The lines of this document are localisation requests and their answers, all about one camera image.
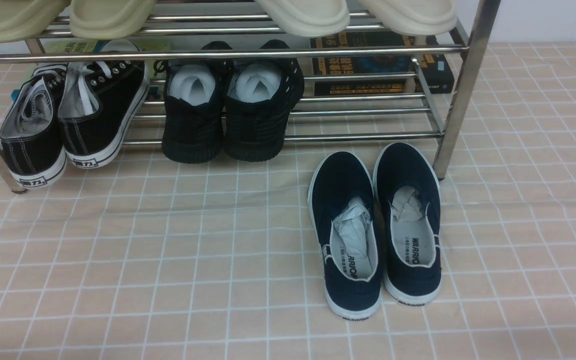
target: navy slip-on shoe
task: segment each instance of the navy slip-on shoe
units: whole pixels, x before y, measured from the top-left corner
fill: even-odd
[[[393,143],[377,158],[373,183],[386,229],[386,290],[403,305],[426,305],[441,289],[439,180],[416,148]]]
[[[349,321],[367,319],[379,308],[384,269],[366,166],[349,152],[327,157],[310,182],[308,205],[330,309]]]

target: sneaker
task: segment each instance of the sneaker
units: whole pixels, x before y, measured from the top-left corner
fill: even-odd
[[[66,171],[57,119],[65,82],[65,64],[38,67],[1,125],[4,158],[13,178],[26,189],[53,184]]]
[[[288,49],[278,39],[262,49]],[[245,162],[265,162],[284,147],[288,116],[304,95],[297,59],[235,61],[226,89],[224,151]]]
[[[358,0],[387,28],[403,35],[437,35],[457,26],[454,0]]]
[[[102,51],[138,51],[126,39],[115,39]],[[61,135],[76,167],[92,169],[111,162],[126,129],[146,100],[149,76],[143,61],[94,61],[68,65],[59,106]]]
[[[288,34],[315,38],[336,34],[350,23],[346,0],[255,0]]]
[[[214,41],[202,50],[231,50]],[[224,147],[224,88],[227,61],[166,60],[155,63],[155,71],[166,71],[164,104],[166,126],[161,149],[174,162],[205,163]]]
[[[441,289],[439,180],[406,143],[384,148],[372,177],[386,224],[386,290],[403,305],[426,305]]]
[[[380,305],[383,269],[366,166],[349,152],[327,157],[310,182],[308,206],[321,246],[328,306],[348,321],[368,319]]]

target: beige slipper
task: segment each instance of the beige slipper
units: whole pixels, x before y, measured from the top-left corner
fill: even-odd
[[[70,2],[70,0],[0,0],[0,43],[37,36]]]
[[[157,0],[72,0],[70,30],[83,39],[119,39],[138,32]]]

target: beige floor tile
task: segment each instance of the beige floor tile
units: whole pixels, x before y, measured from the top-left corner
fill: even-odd
[[[0,65],[0,120],[27,68]],[[25,195],[0,180],[0,360],[576,358],[576,43],[491,44],[475,88],[441,183],[434,303],[384,291],[359,322],[327,306],[307,185],[326,155],[371,169],[385,143],[208,165],[121,151]],[[287,132],[428,129],[397,119]]]

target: stainless steel shoe rack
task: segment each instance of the stainless steel shoe rack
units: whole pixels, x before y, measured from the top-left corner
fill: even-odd
[[[160,0],[160,3],[178,3],[179,0]],[[46,54],[39,39],[63,39],[73,37],[68,29],[47,29],[33,39],[27,39],[30,54],[0,55],[0,64],[50,63],[50,62],[76,62],[101,60],[158,60],[158,59],[250,59],[250,58],[299,58],[299,57],[361,57],[374,55],[412,55],[410,71],[403,73],[380,73],[375,75],[323,75],[306,76],[307,82],[321,80],[347,81],[347,80],[391,80],[418,78],[422,85],[421,93],[399,93],[384,95],[354,95],[354,96],[307,96],[301,101],[306,103],[319,102],[353,102],[365,100],[391,101],[393,107],[380,109],[339,109],[331,111],[299,111],[292,112],[292,117],[326,117],[326,116],[384,116],[395,114],[426,114],[431,129],[416,132],[391,132],[370,134],[327,134],[327,135],[300,135],[286,136],[288,142],[350,142],[350,141],[401,141],[406,139],[436,139],[438,149],[434,158],[434,170],[438,178],[442,179],[448,170],[451,155],[459,137],[459,131],[464,121],[475,81],[482,66],[490,34],[498,13],[501,0],[480,0],[470,35],[466,33],[461,23],[457,23],[450,32],[454,44],[452,45],[415,45],[411,47],[353,47],[334,49],[287,49],[287,50],[194,50],[168,52],[114,52],[96,54]],[[352,20],[374,19],[368,11],[359,11],[350,14]],[[252,35],[252,34],[283,34],[275,25],[266,23],[259,26],[230,26],[233,23],[269,22],[267,14],[201,14],[201,15],[154,15],[146,21],[146,26],[134,36],[160,37],[165,35]],[[60,16],[53,25],[68,25],[69,18]],[[214,27],[172,27],[179,23],[208,23]],[[375,20],[373,23],[350,25],[348,31],[382,30],[384,26]],[[416,60],[422,54],[460,53],[462,66],[457,79],[455,90],[448,109],[445,121],[442,121],[437,107],[434,104],[430,90]],[[419,107],[397,107],[401,100],[421,100]],[[162,101],[150,101],[144,105],[162,106]],[[162,120],[163,114],[139,114],[135,121]],[[126,139],[124,146],[157,146],[160,139]],[[0,175],[10,190],[22,194],[25,189],[21,187],[10,175],[4,161],[2,148],[0,148]]]

